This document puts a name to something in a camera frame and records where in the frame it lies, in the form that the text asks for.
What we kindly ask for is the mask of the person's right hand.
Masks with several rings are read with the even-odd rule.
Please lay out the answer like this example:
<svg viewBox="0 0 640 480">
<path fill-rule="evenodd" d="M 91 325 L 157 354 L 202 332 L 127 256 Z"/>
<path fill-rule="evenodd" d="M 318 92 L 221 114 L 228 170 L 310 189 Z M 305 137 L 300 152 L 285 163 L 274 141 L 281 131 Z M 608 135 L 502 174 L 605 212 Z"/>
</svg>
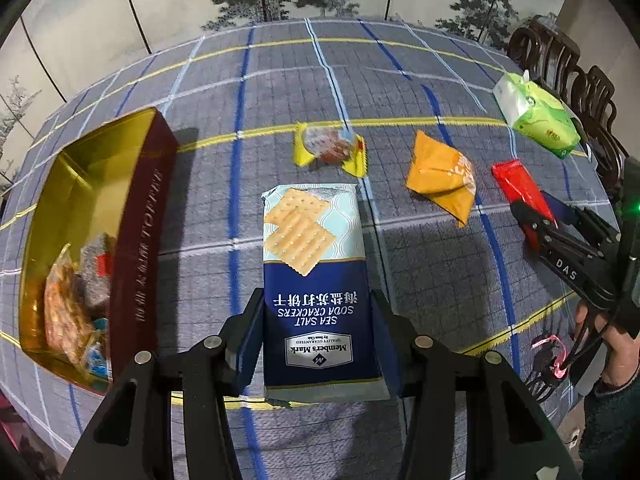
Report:
<svg viewBox="0 0 640 480">
<path fill-rule="evenodd" d="M 601 380 L 609 389 L 623 388 L 637 376 L 639 337 L 632 338 L 604 314 L 597 314 L 593 324 L 608 345 L 608 357 Z"/>
</svg>

